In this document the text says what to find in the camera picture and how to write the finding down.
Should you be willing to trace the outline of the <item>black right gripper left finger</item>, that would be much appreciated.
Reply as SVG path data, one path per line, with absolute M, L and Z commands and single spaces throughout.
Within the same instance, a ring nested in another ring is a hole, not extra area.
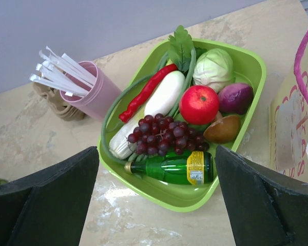
M 98 169 L 92 146 L 0 185 L 0 245 L 79 245 Z

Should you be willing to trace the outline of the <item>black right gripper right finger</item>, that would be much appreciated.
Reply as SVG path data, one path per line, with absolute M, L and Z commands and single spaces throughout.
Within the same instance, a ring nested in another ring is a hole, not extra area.
M 308 245 L 308 183 L 216 147 L 216 169 L 236 245 Z

